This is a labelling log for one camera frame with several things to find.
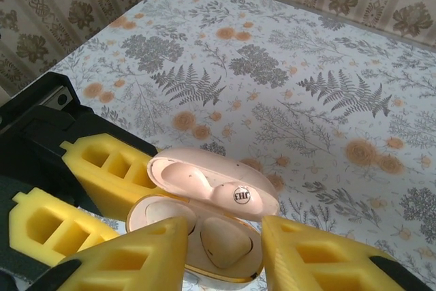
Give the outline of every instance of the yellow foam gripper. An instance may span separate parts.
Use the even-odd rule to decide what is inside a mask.
[[[34,188],[17,193],[9,213],[10,247],[48,266],[119,234],[102,221]]]
[[[58,291],[182,290],[187,221],[173,217],[65,258],[80,267]]]
[[[403,290],[369,259],[388,254],[282,217],[263,218],[262,247],[268,290]]]
[[[151,156],[109,134],[63,142],[62,157],[104,217],[125,221],[130,208],[151,194],[172,196],[149,178]]]

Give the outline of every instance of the earbud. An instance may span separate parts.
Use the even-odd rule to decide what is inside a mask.
[[[217,217],[203,222],[202,244],[211,262],[227,269],[251,251],[251,239],[235,225]]]
[[[187,206],[171,200],[153,202],[145,210],[147,224],[153,224],[158,221],[176,216],[183,216],[188,222],[189,234],[197,222],[197,215]]]

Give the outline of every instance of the open earbud case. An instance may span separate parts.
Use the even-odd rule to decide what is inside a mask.
[[[261,221],[279,212],[278,195],[262,173],[236,160],[185,147],[157,154],[147,172],[174,198],[155,194],[137,201],[127,217],[128,232],[182,215],[189,225],[185,265],[189,280],[238,290],[262,272],[260,234],[239,220]]]

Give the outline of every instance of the orange flower print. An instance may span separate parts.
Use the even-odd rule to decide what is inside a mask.
[[[114,83],[114,86],[116,86],[117,88],[121,88],[123,85],[125,85],[124,80],[118,80]]]
[[[111,102],[115,98],[115,95],[111,91],[105,91],[99,96],[99,100],[103,104],[107,104],[108,102]]]
[[[229,104],[231,107],[228,110],[235,111],[238,110],[243,103],[238,98],[235,98],[235,100],[233,102],[229,102]]]
[[[404,142],[401,139],[391,137],[389,140],[386,141],[386,145],[389,148],[402,149],[404,147]]]
[[[290,164],[291,160],[289,159],[289,157],[280,155],[279,158],[275,159],[275,163],[276,165],[279,165],[281,167],[286,167]]]
[[[136,27],[136,23],[135,22],[130,22],[130,21],[128,21],[128,22],[125,22],[124,24],[123,24],[123,29],[124,30],[132,30],[132,29],[134,29]]]
[[[127,22],[127,18],[125,16],[120,16],[112,23],[109,24],[110,27],[121,27],[124,23]]]
[[[377,165],[388,174],[401,174],[404,171],[404,166],[400,160],[394,156],[379,156]]]
[[[247,166],[250,166],[251,168],[254,168],[258,172],[262,173],[264,171],[263,165],[258,160],[254,159],[254,158],[244,158],[244,159],[240,160],[240,162],[247,165]]]
[[[370,198],[369,204],[374,209],[385,208],[386,206],[388,206],[388,202],[384,199],[380,199],[379,197],[378,198]]]
[[[192,112],[180,112],[172,120],[172,126],[178,131],[187,131],[196,124],[196,116]]]
[[[223,131],[221,132],[222,136],[223,136],[225,139],[229,140],[229,141],[231,141],[231,137],[232,137],[232,135],[236,133],[236,132],[232,129],[232,127],[233,127],[233,123],[231,123],[231,124],[227,124],[227,125],[223,128]]]
[[[415,251],[417,251],[420,254],[421,259],[436,259],[435,252],[427,247],[420,247],[417,248]]]
[[[266,178],[270,180],[271,184],[274,186],[275,191],[277,191],[277,193],[283,191],[283,189],[285,188],[285,182],[283,181],[283,178],[280,175],[270,174]]]
[[[347,144],[345,154],[351,163],[368,166],[374,162],[377,151],[366,140],[353,140]]]
[[[404,105],[404,101],[400,98],[394,98],[392,101],[392,105],[396,107],[401,107],[402,105]]]
[[[336,129],[333,129],[333,135],[336,136],[337,138],[340,138],[340,139],[344,139],[344,138],[346,139],[347,138],[346,137],[347,132],[340,131],[339,127],[337,127]]]
[[[245,125],[246,127],[248,127],[249,129],[251,129],[251,128],[250,128],[250,125],[251,125],[251,119],[244,119],[243,122],[242,122],[242,124]]]
[[[103,91],[103,85],[98,82],[91,83],[89,86],[87,86],[84,91],[83,95],[86,98],[95,98],[97,97],[101,92]]]
[[[209,118],[214,121],[214,122],[218,122],[221,119],[222,115],[220,112],[214,111]]]
[[[290,90],[286,90],[285,92],[282,92],[280,94],[285,98],[285,100],[288,100],[293,96],[293,93]]]
[[[217,37],[222,40],[230,40],[234,37],[234,29],[231,27],[223,27],[217,31]]]
[[[250,33],[248,33],[248,32],[238,32],[236,35],[235,35],[235,38],[237,39],[237,40],[239,40],[239,41],[248,41],[248,40],[250,40],[251,39],[251,34]]]
[[[312,166],[306,168],[310,169],[312,174],[317,174],[320,170],[324,169],[323,167],[316,166],[315,161],[312,161]]]
[[[431,165],[431,159],[427,156],[421,156],[420,158],[422,168],[429,168]]]
[[[289,74],[290,74],[290,76],[293,76],[293,75],[297,74],[297,72],[298,72],[298,68],[297,68],[297,67],[292,66],[292,67],[289,69]]]
[[[411,232],[408,228],[405,228],[404,226],[401,226],[401,228],[396,228],[394,226],[395,230],[397,230],[397,233],[391,234],[391,236],[399,236],[400,239],[403,239],[404,241],[408,241],[411,239]]]
[[[205,140],[211,134],[211,129],[207,125],[197,125],[192,129],[192,135],[195,139]]]
[[[249,94],[247,101],[253,101],[256,100],[259,97],[260,92],[257,92],[256,89],[253,90],[253,92],[247,92]]]

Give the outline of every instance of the fern print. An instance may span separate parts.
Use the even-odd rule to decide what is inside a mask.
[[[420,71],[430,70],[436,67],[436,54],[434,51],[421,49],[420,47],[388,39],[386,48],[390,50],[401,50],[402,53],[393,63],[394,68],[418,69]]]
[[[173,95],[170,101],[179,99],[179,105],[199,101],[203,102],[203,106],[210,101],[215,105],[225,89],[225,86],[219,87],[221,77],[211,82],[211,76],[206,70],[203,70],[203,75],[200,77],[192,64],[189,65],[187,73],[183,65],[179,67],[177,73],[173,66],[168,73],[163,71],[151,78],[159,88],[162,88],[162,91],[166,91],[165,95]]]
[[[300,25],[295,26],[295,29],[288,33],[274,30],[268,41],[283,50],[302,50],[306,55],[316,56],[321,65],[340,63],[344,57],[349,56],[339,51],[339,43],[336,40],[316,37]]]
[[[306,91],[310,91],[312,97],[318,94],[317,100],[324,99],[323,105],[336,102],[331,111],[334,112],[340,108],[344,108],[343,116],[347,117],[355,112],[371,112],[373,117],[379,111],[388,116],[389,100],[392,95],[382,98],[383,87],[380,86],[372,92],[368,83],[366,83],[359,75],[359,84],[356,86],[343,72],[339,70],[339,80],[334,77],[332,71],[328,71],[327,81],[320,72],[317,79],[313,77],[300,81],[298,85],[304,87]]]
[[[210,1],[207,5],[197,6],[194,10],[189,11],[189,15],[192,18],[197,16],[202,17],[202,24],[200,28],[204,29],[211,25],[223,22],[227,17],[233,16],[227,7],[223,3],[216,0]]]
[[[356,49],[360,54],[364,54],[369,57],[386,57],[389,58],[391,55],[382,46],[374,46],[367,42],[366,40],[356,40],[352,41],[348,37],[337,37],[334,39],[336,42],[343,44],[347,48]]]
[[[203,43],[201,40],[196,40],[194,42],[196,46],[203,47],[203,51],[207,54],[206,57],[213,58],[215,61],[211,62],[212,65],[216,65],[220,68],[222,68],[225,72],[225,76],[227,77],[227,67],[225,66],[225,63],[227,62],[227,56],[225,54],[219,53],[219,48],[216,47],[215,49],[211,48],[207,42]]]
[[[366,220],[379,228],[382,219],[374,209],[362,200],[354,200],[343,187],[329,192],[327,187],[318,181],[306,182],[303,187],[308,192],[316,194],[319,202],[327,205],[333,204],[336,213],[347,217],[350,222],[361,224],[362,221]]]
[[[131,125],[140,131],[144,138],[165,131],[161,118],[165,117],[172,110],[167,100],[159,99],[152,82],[139,81],[139,75],[133,72],[130,66],[124,67],[120,63],[114,64],[105,57],[99,58],[99,66],[105,69],[107,74],[115,74],[119,78],[126,78],[121,99],[131,102],[131,108],[135,110],[134,120],[119,117],[124,114],[123,110],[113,111],[109,107],[103,107],[101,115],[124,129],[130,129]]]
[[[230,0],[230,3],[235,3],[236,5],[238,5],[239,10],[246,11],[250,14],[255,14],[255,15],[265,14],[265,11],[261,10],[258,4],[253,3],[251,1]]]
[[[416,76],[405,71],[402,71],[401,74],[395,74],[380,69],[377,72],[363,70],[362,75],[365,78],[378,78],[379,80],[383,78],[389,85],[396,83],[403,91],[419,89],[421,90],[419,98],[436,97],[436,84],[432,81],[431,76],[425,76],[424,74]]]
[[[327,232],[334,232],[334,227],[336,226],[336,220],[332,218],[330,208],[328,206],[317,206],[311,205],[309,209],[303,209],[303,202],[297,202],[288,198],[290,205],[290,213],[288,215],[286,206],[281,203],[281,212],[285,213],[285,216],[294,221],[299,221],[300,223],[313,226],[320,230]]]
[[[418,276],[425,284],[436,286],[435,267],[430,262],[425,262],[420,266],[419,264],[421,264],[421,262],[418,264],[415,258],[407,252],[405,253],[404,258],[399,258],[399,262],[413,274]]]
[[[413,122],[401,114],[392,115],[389,132],[403,138],[411,147],[435,148],[436,112],[420,111]]]
[[[325,121],[324,117],[309,116],[311,126],[308,126],[303,119],[307,115],[302,113],[296,117],[294,112],[292,114],[294,119],[292,119],[287,111],[277,106],[258,104],[251,112],[258,121],[262,122],[262,126],[256,132],[255,139],[258,142],[263,144],[284,142],[288,148],[306,157],[313,157],[320,151],[331,154],[332,136],[324,125],[314,121],[314,119]]]

